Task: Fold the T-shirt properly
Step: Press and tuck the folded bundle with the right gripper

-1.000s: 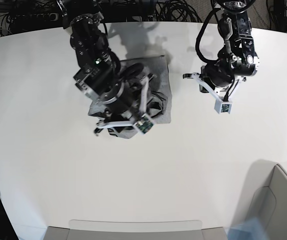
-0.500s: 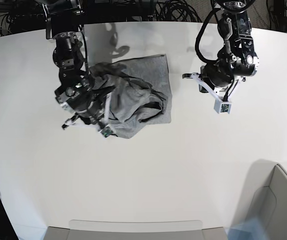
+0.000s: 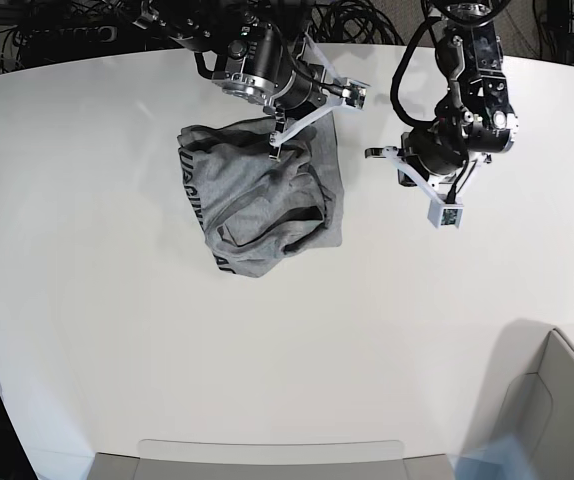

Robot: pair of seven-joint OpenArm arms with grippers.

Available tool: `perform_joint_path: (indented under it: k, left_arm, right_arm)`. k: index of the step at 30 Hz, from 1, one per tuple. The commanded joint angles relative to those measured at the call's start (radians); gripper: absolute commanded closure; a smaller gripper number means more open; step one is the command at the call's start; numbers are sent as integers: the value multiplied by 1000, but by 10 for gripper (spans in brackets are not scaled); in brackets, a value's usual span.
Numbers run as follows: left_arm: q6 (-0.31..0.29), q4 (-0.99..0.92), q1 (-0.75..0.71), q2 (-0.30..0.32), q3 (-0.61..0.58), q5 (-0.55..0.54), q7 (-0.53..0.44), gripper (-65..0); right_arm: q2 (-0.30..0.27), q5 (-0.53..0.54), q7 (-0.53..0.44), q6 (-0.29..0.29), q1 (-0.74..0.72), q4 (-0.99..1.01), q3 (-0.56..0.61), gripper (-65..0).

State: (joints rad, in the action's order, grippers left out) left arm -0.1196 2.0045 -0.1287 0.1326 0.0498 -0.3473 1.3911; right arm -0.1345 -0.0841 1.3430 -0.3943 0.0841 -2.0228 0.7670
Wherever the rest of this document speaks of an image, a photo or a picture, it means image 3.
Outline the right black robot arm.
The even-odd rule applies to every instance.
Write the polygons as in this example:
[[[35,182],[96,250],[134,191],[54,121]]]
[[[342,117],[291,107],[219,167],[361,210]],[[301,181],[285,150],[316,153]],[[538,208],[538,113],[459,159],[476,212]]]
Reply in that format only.
[[[340,76],[310,34],[311,1],[127,1],[129,21],[191,51],[198,74],[272,117],[271,158],[331,111],[360,109],[364,84]]]

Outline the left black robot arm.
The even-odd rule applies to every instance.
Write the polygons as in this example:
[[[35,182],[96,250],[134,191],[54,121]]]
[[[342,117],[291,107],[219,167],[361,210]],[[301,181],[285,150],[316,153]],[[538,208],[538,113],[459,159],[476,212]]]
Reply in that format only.
[[[390,102],[407,126],[399,147],[369,148],[368,158],[390,158],[399,182],[423,189],[440,210],[461,210],[460,196],[476,167],[508,152],[518,133],[503,72],[503,51],[494,20],[507,7],[501,1],[424,1],[424,20],[414,32],[392,77]],[[438,70],[447,92],[431,120],[412,117],[400,90],[412,56],[425,34],[433,35]]]

